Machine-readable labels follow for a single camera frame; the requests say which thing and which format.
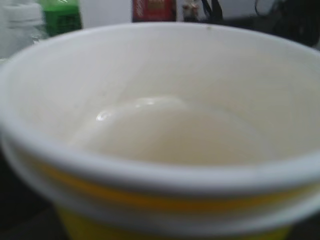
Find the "styrofoam cup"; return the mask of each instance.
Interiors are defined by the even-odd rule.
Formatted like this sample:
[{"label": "styrofoam cup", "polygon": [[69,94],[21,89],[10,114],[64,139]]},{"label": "styrofoam cup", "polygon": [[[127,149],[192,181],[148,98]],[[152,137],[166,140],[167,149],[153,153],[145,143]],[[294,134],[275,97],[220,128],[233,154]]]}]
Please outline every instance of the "styrofoam cup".
[{"label": "styrofoam cup", "polygon": [[[214,25],[66,34],[3,66],[3,149],[18,175],[54,202],[75,240],[282,240],[320,209],[319,64],[320,53],[297,43]],[[158,96],[230,113],[230,123],[241,119],[272,154],[192,166],[70,146],[102,110]]]}]

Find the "white bottle cap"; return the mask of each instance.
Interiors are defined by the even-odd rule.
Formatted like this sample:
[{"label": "white bottle cap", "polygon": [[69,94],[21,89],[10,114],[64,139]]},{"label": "white bottle cap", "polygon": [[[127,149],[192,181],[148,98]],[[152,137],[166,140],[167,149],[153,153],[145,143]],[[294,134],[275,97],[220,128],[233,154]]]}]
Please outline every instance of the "white bottle cap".
[{"label": "white bottle cap", "polygon": [[5,5],[3,9],[9,28],[38,26],[45,23],[42,7],[38,3]]}]

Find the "red can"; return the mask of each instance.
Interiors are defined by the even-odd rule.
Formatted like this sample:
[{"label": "red can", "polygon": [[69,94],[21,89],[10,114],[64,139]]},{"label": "red can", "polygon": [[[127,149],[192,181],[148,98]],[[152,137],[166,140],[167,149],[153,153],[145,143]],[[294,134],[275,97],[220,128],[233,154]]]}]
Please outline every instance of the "red can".
[{"label": "red can", "polygon": [[175,22],[176,0],[133,0],[133,22]]}]

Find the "cup rim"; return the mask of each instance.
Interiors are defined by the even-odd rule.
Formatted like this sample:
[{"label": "cup rim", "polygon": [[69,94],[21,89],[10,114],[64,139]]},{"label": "cup rim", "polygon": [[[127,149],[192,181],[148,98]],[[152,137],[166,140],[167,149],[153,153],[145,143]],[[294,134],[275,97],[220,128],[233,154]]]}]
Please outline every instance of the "cup rim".
[{"label": "cup rim", "polygon": [[65,41],[115,31],[134,29],[204,29],[229,31],[285,43],[292,50],[320,59],[320,53],[309,47],[267,35],[234,27],[199,23],[135,23],[85,29],[54,37],[16,54],[0,72],[0,124],[2,132],[41,161],[64,172],[94,182],[129,189],[186,196],[243,196],[267,194],[297,188],[320,179],[320,151],[281,161],[270,161],[245,166],[181,166],[165,163],[132,161],[116,156],[105,156],[72,149],[31,128],[18,118],[6,99],[6,82],[25,61],[43,49],[63,44]]}]

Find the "cable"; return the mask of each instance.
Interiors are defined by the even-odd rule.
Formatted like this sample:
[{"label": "cable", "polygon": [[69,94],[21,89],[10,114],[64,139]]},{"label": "cable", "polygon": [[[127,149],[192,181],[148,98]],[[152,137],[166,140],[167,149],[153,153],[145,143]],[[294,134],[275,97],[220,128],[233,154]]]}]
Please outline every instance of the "cable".
[{"label": "cable", "polygon": [[207,0],[201,0],[202,5],[203,5],[203,11],[205,13],[205,15],[207,15],[207,17],[211,17],[212,16],[212,10],[211,7],[208,3]]},{"label": "cable", "polygon": [[212,9],[207,0],[201,0],[203,5],[204,14],[210,20],[222,20],[223,19],[223,12],[222,8],[218,2],[218,0],[211,0]]},{"label": "cable", "polygon": [[218,0],[211,0],[211,6],[212,6],[212,18],[214,18],[217,21],[223,20],[224,15],[222,12],[222,8],[218,2]]},{"label": "cable", "polygon": [[254,11],[255,13],[259,16],[259,17],[264,17],[258,10],[258,4],[259,4],[260,0],[255,0],[254,1]]},{"label": "cable", "polygon": [[282,3],[282,0],[274,0],[272,7],[269,11],[269,13],[267,14],[262,14],[259,9],[258,9],[258,4],[260,3],[260,0],[255,0],[254,1],[254,11],[255,13],[259,16],[259,17],[265,17],[266,15],[268,15],[269,13],[275,12],[278,8],[279,5]]}]

